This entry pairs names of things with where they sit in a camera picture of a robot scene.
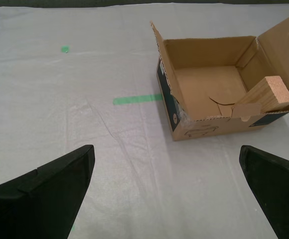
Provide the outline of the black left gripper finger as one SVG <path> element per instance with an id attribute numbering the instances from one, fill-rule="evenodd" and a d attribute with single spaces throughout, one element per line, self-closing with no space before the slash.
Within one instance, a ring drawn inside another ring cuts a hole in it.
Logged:
<path id="1" fill-rule="evenodd" d="M 93 145 L 0 184 L 0 239 L 66 239 L 90 185 Z"/>
<path id="2" fill-rule="evenodd" d="M 289 160 L 243 145 L 239 163 L 275 234 L 289 239 Z"/>

